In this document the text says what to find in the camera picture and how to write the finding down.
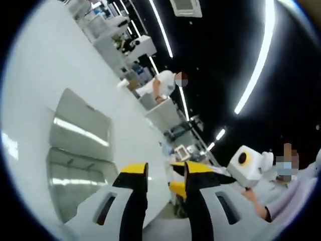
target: led light strip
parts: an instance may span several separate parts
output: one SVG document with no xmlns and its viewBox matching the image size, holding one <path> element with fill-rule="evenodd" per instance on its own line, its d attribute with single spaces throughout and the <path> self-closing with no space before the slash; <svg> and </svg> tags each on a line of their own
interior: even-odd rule
<svg viewBox="0 0 321 241">
<path fill-rule="evenodd" d="M 252 93 L 258 78 L 263 70 L 267 54 L 270 49 L 272 36 L 273 36 L 273 28 L 275 23 L 275 10 L 274 10 L 274 0 L 265 0 L 265 30 L 264 37 L 262 42 L 262 47 L 260 50 L 260 54 L 258 60 L 256 62 L 256 66 L 254 68 L 251 79 L 239 101 L 234 112 L 239 114 L 242 108 L 244 107 L 246 101 L 248 100 L 250 94 Z"/>
<path fill-rule="evenodd" d="M 127 28 L 127 30 L 129 31 L 130 34 L 132 34 L 132 31 L 129 27 Z"/>
<path fill-rule="evenodd" d="M 125 12 L 126 12 L 127 14 L 129 14 L 129 12 L 128 12 L 125 4 L 122 2 L 122 0 L 120 0 L 120 3 L 121 3 L 121 5 L 122 5 L 122 7 L 125 9 Z"/>
<path fill-rule="evenodd" d="M 59 119 L 57 117 L 54 118 L 54 124 L 66 129 L 66 130 L 69 130 L 69 131 L 81 134 L 82 136 L 88 137 L 88 138 L 98 142 L 99 144 L 102 144 L 103 146 L 106 146 L 106 147 L 109 146 L 108 142 L 104 141 L 103 139 L 99 138 L 98 136 L 96 136 L 90 132 L 87 132 L 84 129 L 81 129 L 80 127 L 75 126 L 74 124 L 63 121 L 62 119 Z"/>
<path fill-rule="evenodd" d="M 165 44 L 166 44 L 166 47 L 167 47 L 167 51 L 168 51 L 170 57 L 172 58 L 172 57 L 173 57 L 172 49 L 171 49 L 171 47 L 170 47 L 169 40 L 167 39 L 167 35 L 166 35 L 166 32 L 165 32 L 164 26 L 163 26 L 163 24 L 162 24 L 162 22 L 161 22 L 161 18 L 159 17 L 159 14 L 158 14 L 158 12 L 157 12 L 157 9 L 156 9 L 153 1 L 152 1 L 152 0 L 149 0 L 149 2 L 150 2 L 150 5 L 151 5 L 154 13 L 155 13 L 155 16 L 156 16 L 156 18 L 157 18 L 157 22 L 158 22 L 158 25 L 159 25 L 159 27 L 160 27 L 160 30 L 161 30 L 161 32 L 162 32 L 162 34 L 163 34 L 163 38 L 164 38 L 164 41 L 165 41 Z"/>
<path fill-rule="evenodd" d="M 156 74 L 159 74 L 159 71 L 158 71 L 158 69 L 157 69 L 157 67 L 156 67 L 156 65 L 155 65 L 155 63 L 154 63 L 154 61 L 153 61 L 152 57 L 149 57 L 149 60 L 150 60 L 150 62 L 151 62 L 151 64 L 152 64 L 152 66 L 153 66 L 153 68 L 154 68 L 154 70 L 155 70 Z"/>
<path fill-rule="evenodd" d="M 179 87 L 179 88 L 180 88 L 180 94 L 181 94 L 181 98 L 182 98 L 182 102 L 183 102 L 185 117 L 186 117 L 186 120 L 189 121 L 189 120 L 190 120 L 190 117 L 189 117 L 189 113 L 188 113 L 188 110 L 187 110 L 187 105 L 186 105 L 186 101 L 185 101 L 185 96 L 184 96 L 183 88 L 182 88 L 182 87 Z"/>
<path fill-rule="evenodd" d="M 121 15 L 121 16 L 122 16 L 122 14 L 121 14 L 121 12 L 120 12 L 120 10 L 119 10 L 119 7 L 116 5 L 116 3 L 115 3 L 115 2 L 113 2 L 113 4 L 114 4 L 114 6 L 115 6 L 115 8 L 116 8 L 117 12 L 119 13 L 119 15 Z"/>
<path fill-rule="evenodd" d="M 210 151 L 210 150 L 212 150 L 212 148 L 215 146 L 215 143 L 214 142 L 212 142 L 212 143 L 210 143 L 210 145 L 207 147 L 207 151 Z"/>
<path fill-rule="evenodd" d="M 137 35 L 138 35 L 139 37 L 141 37 L 141 35 L 140 35 L 140 33 L 139 33 L 139 31 L 138 31 L 138 29 L 137 29 L 136 24 L 134 23 L 134 21 L 131 20 L 130 22 L 131 22 L 131 24 L 134 26 L 134 29 L 135 29 Z"/>
<path fill-rule="evenodd" d="M 220 138 L 222 138 L 222 136 L 225 134 L 225 130 L 221 129 L 221 131 L 217 134 L 216 136 L 216 140 L 219 140 Z"/>
</svg>

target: white wall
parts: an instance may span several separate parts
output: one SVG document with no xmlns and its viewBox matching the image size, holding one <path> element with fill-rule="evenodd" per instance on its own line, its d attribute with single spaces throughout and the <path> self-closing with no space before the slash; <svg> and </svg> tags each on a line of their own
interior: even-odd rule
<svg viewBox="0 0 321 241">
<path fill-rule="evenodd" d="M 112 118 L 118 169 L 149 162 L 145 225 L 170 198 L 158 139 L 127 90 L 117 90 L 116 75 L 91 46 L 61 2 L 45 2 L 32 14 L 11 53 L 5 72 L 2 132 L 18 143 L 17 160 L 6 149 L 8 168 L 23 201 L 57 237 L 64 237 L 48 190 L 46 156 L 49 131 L 59 99 L 70 88 L 93 108 Z"/>
</svg>

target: monitor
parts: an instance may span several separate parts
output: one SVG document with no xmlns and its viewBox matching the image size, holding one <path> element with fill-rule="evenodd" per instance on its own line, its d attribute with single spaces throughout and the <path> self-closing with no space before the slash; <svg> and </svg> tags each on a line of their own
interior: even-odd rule
<svg viewBox="0 0 321 241">
<path fill-rule="evenodd" d="M 179 147 L 175 148 L 175 152 L 177 153 L 181 161 L 186 161 L 191 157 L 190 153 L 186 150 L 184 145 L 180 145 Z"/>
</svg>

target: ceiling light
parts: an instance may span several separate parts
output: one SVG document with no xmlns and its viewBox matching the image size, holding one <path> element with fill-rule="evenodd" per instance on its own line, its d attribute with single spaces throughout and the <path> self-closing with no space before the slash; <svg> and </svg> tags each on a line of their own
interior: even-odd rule
<svg viewBox="0 0 321 241">
<path fill-rule="evenodd" d="M 125 9 L 125 12 L 126 12 L 127 14 L 129 14 L 129 12 L 128 12 L 125 4 L 122 2 L 122 0 L 120 0 L 120 3 L 121 3 L 121 5 L 123 6 L 123 8 Z"/>
<path fill-rule="evenodd" d="M 129 27 L 127 28 L 127 30 L 129 31 L 130 34 L 132 34 L 132 31 Z"/>
<path fill-rule="evenodd" d="M 156 74 L 159 74 L 159 71 L 158 71 L 158 69 L 157 69 L 157 67 L 156 67 L 156 65 L 155 65 L 155 63 L 154 63 L 154 61 L 153 61 L 152 57 L 149 57 L 149 60 L 150 60 L 150 62 L 151 62 L 151 64 L 152 64 L 152 66 L 153 66 L 153 68 L 154 68 L 154 70 L 155 70 Z"/>
<path fill-rule="evenodd" d="M 122 15 L 122 14 L 121 14 L 121 12 L 120 12 L 120 10 L 119 10 L 119 7 L 116 5 L 116 3 L 115 3 L 115 2 L 113 2 L 113 4 L 114 4 L 114 6 L 115 6 L 115 8 L 116 8 L 117 12 L 119 13 L 119 15 Z"/>
<path fill-rule="evenodd" d="M 186 117 L 186 120 L 189 121 L 189 120 L 190 120 L 190 117 L 189 117 L 189 112 L 188 112 L 188 110 L 187 110 L 187 105 L 186 105 L 186 101 L 185 101 L 185 96 L 184 96 L 183 88 L 182 88 L 182 87 L 179 87 L 179 88 L 180 88 L 180 94 L 181 94 L 181 98 L 182 98 L 182 102 L 183 102 L 185 117 Z"/>
<path fill-rule="evenodd" d="M 218 135 L 216 136 L 216 140 L 219 140 L 220 138 L 222 138 L 222 136 L 225 134 L 225 130 L 221 129 L 221 131 L 218 133 Z"/>
<path fill-rule="evenodd" d="M 139 31 L 138 31 L 138 29 L 137 29 L 136 24 L 134 23 L 134 21 L 131 20 L 130 22 L 131 22 L 131 24 L 134 26 L 134 29 L 135 29 L 137 35 L 138 35 L 139 37 L 141 37 L 141 35 L 140 35 L 140 33 L 139 33 Z"/>
<path fill-rule="evenodd" d="M 210 143 L 210 145 L 207 147 L 207 151 L 212 150 L 212 148 L 215 146 L 214 142 Z"/>
<path fill-rule="evenodd" d="M 248 100 L 250 94 L 252 93 L 258 78 L 262 72 L 262 69 L 265 64 L 265 60 L 267 58 L 267 54 L 270 49 L 272 36 L 273 36 L 273 28 L 275 23 L 275 11 L 274 11 L 274 0 L 265 0 L 265 29 L 264 29 L 264 37 L 262 42 L 262 47 L 260 50 L 260 54 L 258 60 L 256 62 L 256 66 L 250 78 L 250 81 L 237 104 L 234 112 L 239 114 L 242 108 L 244 107 L 246 101 Z"/>
<path fill-rule="evenodd" d="M 150 2 L 150 5 L 151 5 L 154 13 L 155 13 L 155 16 L 156 16 L 158 25 L 159 25 L 159 27 L 160 27 L 160 30 L 161 30 L 161 32 L 162 32 L 162 34 L 163 34 L 163 38 L 164 38 L 164 41 L 165 41 L 165 44 L 166 44 L 166 47 L 167 47 L 167 51 L 168 51 L 170 57 L 172 58 L 172 57 L 173 57 L 172 49 L 171 49 L 171 47 L 170 47 L 169 40 L 167 39 L 167 35 L 166 35 L 166 32 L 165 32 L 164 26 L 163 26 L 163 24 L 162 24 L 162 22 L 161 22 L 161 18 L 159 17 L 159 14 L 158 14 L 158 12 L 157 12 L 157 9 L 156 9 L 153 1 L 152 1 L 152 0 L 149 0 L 149 2 Z"/>
</svg>

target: workstation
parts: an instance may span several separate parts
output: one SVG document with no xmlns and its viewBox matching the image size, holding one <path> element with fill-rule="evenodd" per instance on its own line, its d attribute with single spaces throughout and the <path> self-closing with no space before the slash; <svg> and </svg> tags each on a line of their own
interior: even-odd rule
<svg viewBox="0 0 321 241">
<path fill-rule="evenodd" d="M 199 117 L 189 117 L 170 94 L 153 87 L 137 95 L 160 78 L 155 44 L 147 33 L 132 33 L 125 6 L 95 4 L 46 1 L 8 62 L 5 151 L 34 218 L 62 240 L 171 240 L 174 233 L 188 240 L 272 240 L 293 216 L 270 223 L 244 192 L 260 196 L 274 188 L 275 177 L 267 177 L 273 153 L 242 145 L 220 166 L 211 150 L 225 130 L 208 146 L 196 131 Z M 123 51 L 127 39 L 139 44 Z M 184 212 L 160 218 L 173 206 Z M 183 234 L 176 231 L 181 224 Z"/>
</svg>

